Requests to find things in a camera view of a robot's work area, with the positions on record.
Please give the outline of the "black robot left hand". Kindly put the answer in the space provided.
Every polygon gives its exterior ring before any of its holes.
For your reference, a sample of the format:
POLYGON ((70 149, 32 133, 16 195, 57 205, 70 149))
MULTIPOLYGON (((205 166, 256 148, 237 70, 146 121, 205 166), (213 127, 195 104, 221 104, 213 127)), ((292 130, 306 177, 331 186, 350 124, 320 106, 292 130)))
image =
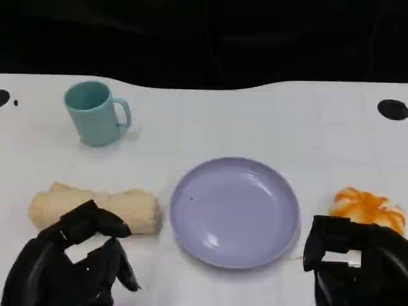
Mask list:
POLYGON ((115 281, 140 290, 119 239, 131 235, 117 215, 89 200, 28 241, 3 288, 1 305, 113 305, 115 281), (100 233, 108 240, 73 263, 65 253, 100 233))

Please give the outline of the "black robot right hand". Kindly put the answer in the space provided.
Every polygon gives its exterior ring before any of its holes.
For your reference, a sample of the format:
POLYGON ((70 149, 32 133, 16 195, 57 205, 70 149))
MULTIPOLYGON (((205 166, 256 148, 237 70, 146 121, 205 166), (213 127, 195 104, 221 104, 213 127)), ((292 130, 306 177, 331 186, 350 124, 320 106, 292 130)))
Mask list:
POLYGON ((407 239, 385 226, 315 215, 303 269, 316 305, 407 305, 407 239))

